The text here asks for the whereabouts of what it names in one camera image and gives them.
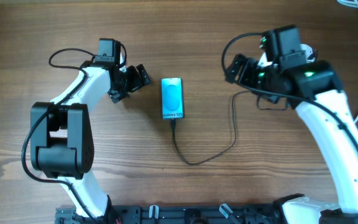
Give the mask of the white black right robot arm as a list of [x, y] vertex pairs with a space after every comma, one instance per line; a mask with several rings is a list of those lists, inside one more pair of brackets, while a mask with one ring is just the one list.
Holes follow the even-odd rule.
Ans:
[[280, 223], [358, 223], [358, 128], [343, 84], [329, 62], [309, 58], [294, 25], [260, 33], [264, 55], [238, 54], [223, 66], [235, 83], [272, 103], [286, 99], [316, 141], [337, 202], [293, 194], [274, 202]]

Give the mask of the Galaxy smartphone with cyan screen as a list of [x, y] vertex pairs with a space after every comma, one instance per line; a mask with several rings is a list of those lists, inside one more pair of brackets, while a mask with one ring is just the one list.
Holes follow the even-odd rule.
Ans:
[[181, 78], [161, 79], [162, 118], [182, 119], [185, 116]]

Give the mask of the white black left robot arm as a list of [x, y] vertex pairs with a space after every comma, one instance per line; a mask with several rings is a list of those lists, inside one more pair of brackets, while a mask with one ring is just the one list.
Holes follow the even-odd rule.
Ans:
[[101, 38], [98, 53], [75, 69], [75, 81], [50, 102], [30, 110], [30, 131], [21, 162], [37, 182], [60, 184], [75, 204], [79, 223], [119, 223], [120, 215], [91, 170], [94, 142], [90, 113], [102, 96], [118, 103], [148, 85], [143, 65], [126, 65], [127, 52], [118, 40]]

